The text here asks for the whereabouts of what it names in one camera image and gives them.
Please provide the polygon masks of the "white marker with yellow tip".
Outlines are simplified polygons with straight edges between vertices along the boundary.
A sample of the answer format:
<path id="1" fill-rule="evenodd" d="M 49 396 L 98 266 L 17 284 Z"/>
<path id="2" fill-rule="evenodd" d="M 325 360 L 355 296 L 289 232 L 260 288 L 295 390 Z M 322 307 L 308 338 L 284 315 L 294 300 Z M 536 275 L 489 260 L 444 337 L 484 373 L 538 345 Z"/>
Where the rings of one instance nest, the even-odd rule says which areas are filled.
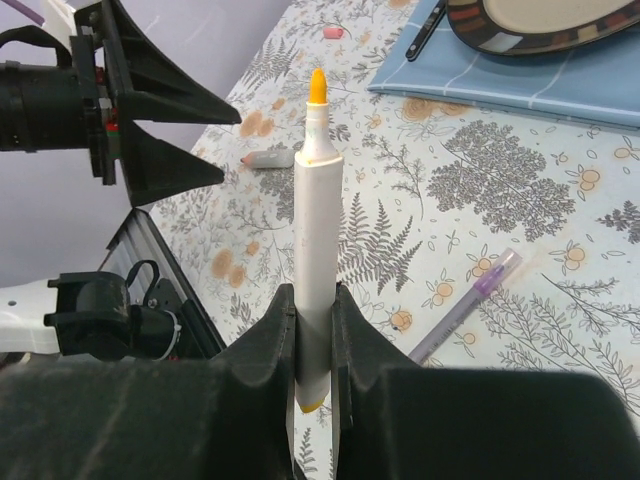
<path id="1" fill-rule="evenodd" d="M 317 68 L 294 158 L 295 398 L 304 413 L 319 408 L 330 389 L 344 158 L 330 138 L 329 116 L 327 80 Z"/>

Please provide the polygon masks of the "purple pen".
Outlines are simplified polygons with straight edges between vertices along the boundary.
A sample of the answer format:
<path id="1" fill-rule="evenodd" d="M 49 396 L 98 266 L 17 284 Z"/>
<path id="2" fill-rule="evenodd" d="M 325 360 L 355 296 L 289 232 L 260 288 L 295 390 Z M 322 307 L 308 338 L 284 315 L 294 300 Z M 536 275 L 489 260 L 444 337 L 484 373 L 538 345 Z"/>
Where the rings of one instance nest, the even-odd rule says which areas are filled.
<path id="1" fill-rule="evenodd" d="M 507 248 L 451 308 L 451 310 L 410 351 L 408 357 L 422 365 L 464 321 L 521 264 L 522 257 Z"/>

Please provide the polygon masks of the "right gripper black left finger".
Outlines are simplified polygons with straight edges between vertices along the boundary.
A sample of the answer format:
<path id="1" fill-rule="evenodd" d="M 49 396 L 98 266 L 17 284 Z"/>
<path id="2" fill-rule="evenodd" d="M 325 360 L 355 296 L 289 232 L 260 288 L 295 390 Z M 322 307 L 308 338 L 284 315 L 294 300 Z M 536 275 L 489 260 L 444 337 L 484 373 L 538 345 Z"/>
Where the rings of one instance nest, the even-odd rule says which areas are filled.
<path id="1" fill-rule="evenodd" d="M 5 479 L 292 479 L 293 288 L 209 360 L 27 363 L 1 376 Z"/>

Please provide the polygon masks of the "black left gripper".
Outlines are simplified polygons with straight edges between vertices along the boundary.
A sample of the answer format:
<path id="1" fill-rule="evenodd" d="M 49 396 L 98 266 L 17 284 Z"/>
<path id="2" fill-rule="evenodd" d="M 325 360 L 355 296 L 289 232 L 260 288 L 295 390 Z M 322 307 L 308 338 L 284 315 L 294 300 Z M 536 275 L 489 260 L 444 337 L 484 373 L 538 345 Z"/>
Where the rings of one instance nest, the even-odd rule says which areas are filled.
<path id="1" fill-rule="evenodd" d="M 74 21 L 69 148 L 88 152 L 92 175 L 113 185 L 119 163 L 132 207 L 221 184 L 219 167 L 133 121 L 234 125 L 239 112 L 164 55 L 120 1 L 90 4 Z"/>

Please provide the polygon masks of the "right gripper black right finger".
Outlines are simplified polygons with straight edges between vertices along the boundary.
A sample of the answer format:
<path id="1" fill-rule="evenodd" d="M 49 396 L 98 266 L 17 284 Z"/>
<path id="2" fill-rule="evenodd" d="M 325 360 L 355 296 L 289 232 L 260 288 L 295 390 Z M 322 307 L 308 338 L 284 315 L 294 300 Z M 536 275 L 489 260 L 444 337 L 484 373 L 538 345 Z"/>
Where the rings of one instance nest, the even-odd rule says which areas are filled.
<path id="1" fill-rule="evenodd" d="M 338 479 L 635 479 L 639 441 L 588 374 L 424 368 L 361 314 L 332 307 Z"/>

